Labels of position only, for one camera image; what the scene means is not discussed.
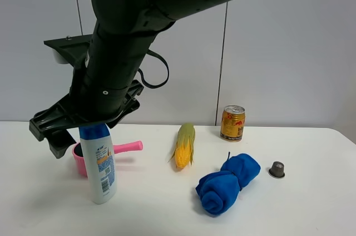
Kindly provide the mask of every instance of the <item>yellow corn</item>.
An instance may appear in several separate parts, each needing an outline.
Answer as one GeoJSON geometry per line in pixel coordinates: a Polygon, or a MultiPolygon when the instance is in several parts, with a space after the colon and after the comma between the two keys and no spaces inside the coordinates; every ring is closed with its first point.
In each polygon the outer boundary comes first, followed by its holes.
{"type": "Polygon", "coordinates": [[[175,151],[171,157],[171,159],[174,157],[178,168],[184,168],[189,161],[190,164],[193,163],[194,140],[195,129],[193,124],[183,124],[178,131],[175,151]]]}

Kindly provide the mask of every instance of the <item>gold can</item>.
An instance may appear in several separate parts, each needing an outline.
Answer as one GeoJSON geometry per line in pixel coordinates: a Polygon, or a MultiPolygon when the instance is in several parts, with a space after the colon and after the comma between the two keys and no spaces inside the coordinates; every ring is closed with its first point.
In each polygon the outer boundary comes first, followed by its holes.
{"type": "Polygon", "coordinates": [[[244,125],[245,109],[238,105],[227,105],[222,113],[220,137],[227,141],[240,141],[244,125]]]}

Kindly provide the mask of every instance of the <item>white wall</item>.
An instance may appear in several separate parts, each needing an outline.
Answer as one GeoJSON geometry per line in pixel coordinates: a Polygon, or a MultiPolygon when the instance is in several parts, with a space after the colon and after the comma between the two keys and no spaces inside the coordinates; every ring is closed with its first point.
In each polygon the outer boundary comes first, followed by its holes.
{"type": "Polygon", "coordinates": [[[356,0],[230,2],[218,116],[238,104],[248,125],[333,126],[356,70],[355,14],[356,0]]]}
{"type": "MultiPolygon", "coordinates": [[[[92,33],[91,2],[78,4],[92,33]]],[[[0,0],[0,8],[0,120],[28,120],[68,92],[71,66],[56,64],[43,40],[80,35],[76,0],[0,0]]],[[[223,106],[239,104],[249,125],[337,127],[352,137],[355,13],[356,0],[230,2],[218,123],[223,106]]],[[[224,17],[218,6],[158,36],[152,50],[169,62],[170,81],[145,88],[124,122],[214,124],[224,17]]],[[[150,56],[141,68],[149,82],[165,79],[150,56]]]]}
{"type": "Polygon", "coordinates": [[[29,120],[68,93],[72,70],[43,40],[79,34],[76,0],[0,0],[0,120],[29,120]]]}
{"type": "MultiPolygon", "coordinates": [[[[91,1],[78,2],[83,32],[92,33],[96,18],[91,1]]],[[[221,5],[180,20],[157,37],[151,49],[169,63],[170,80],[160,89],[145,88],[137,98],[141,107],[123,122],[215,123],[224,20],[225,5],[221,5]]],[[[146,56],[141,69],[149,83],[166,78],[166,69],[156,58],[146,56]]]]}

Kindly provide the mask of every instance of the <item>can lid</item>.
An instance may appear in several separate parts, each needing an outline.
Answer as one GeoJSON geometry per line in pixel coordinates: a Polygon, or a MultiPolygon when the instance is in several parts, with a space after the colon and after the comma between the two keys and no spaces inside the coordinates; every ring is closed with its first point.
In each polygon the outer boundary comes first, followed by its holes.
{"type": "Polygon", "coordinates": [[[234,115],[243,114],[245,112],[245,109],[238,105],[227,105],[227,107],[225,107],[224,110],[234,115]]]}

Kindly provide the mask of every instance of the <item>black robotic arm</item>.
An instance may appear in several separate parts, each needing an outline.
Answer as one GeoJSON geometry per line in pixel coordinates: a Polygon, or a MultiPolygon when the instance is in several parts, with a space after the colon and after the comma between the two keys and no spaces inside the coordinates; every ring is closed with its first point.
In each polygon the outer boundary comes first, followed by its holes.
{"type": "Polygon", "coordinates": [[[37,113],[29,129],[47,138],[56,158],[75,141],[67,129],[105,122],[114,127],[140,106],[134,80],[155,37],[175,21],[230,0],[92,0],[93,35],[44,43],[73,66],[69,94],[37,113]]]}

